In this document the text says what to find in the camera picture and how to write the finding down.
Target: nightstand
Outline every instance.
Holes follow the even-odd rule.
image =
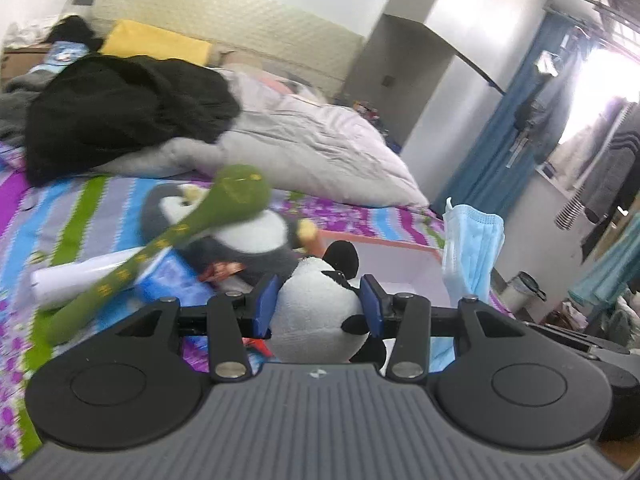
[[[0,64],[0,88],[4,88],[9,79],[26,74],[34,66],[42,63],[50,47],[50,44],[40,44],[5,50]]]

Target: ribbed gray panel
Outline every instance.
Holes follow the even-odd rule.
[[[117,453],[46,444],[15,480],[614,480],[593,447],[519,455],[452,428],[417,386],[370,365],[267,364],[213,389],[180,430]]]

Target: colorful bedspread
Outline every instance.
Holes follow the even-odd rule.
[[[81,336],[51,348],[42,338],[30,275],[36,269],[136,247],[138,215],[153,179],[96,176],[28,190],[21,173],[0,171],[0,467],[10,470],[40,445],[24,409],[26,381],[47,360],[140,307],[132,291],[114,298]],[[271,207],[321,228],[442,248],[444,227],[430,211],[367,209],[276,191]],[[497,298],[492,303],[501,308]],[[206,357],[186,346],[196,368]]]

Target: headboard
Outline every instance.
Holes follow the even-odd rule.
[[[274,0],[96,0],[100,34],[127,18],[276,61],[334,95],[362,49],[363,37]]]

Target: white tube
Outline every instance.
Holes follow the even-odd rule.
[[[96,256],[84,262],[64,264],[31,273],[31,288],[41,308],[53,303],[69,301],[81,292],[88,290],[95,282],[109,274],[120,264],[127,261],[142,247],[127,249],[117,253]]]

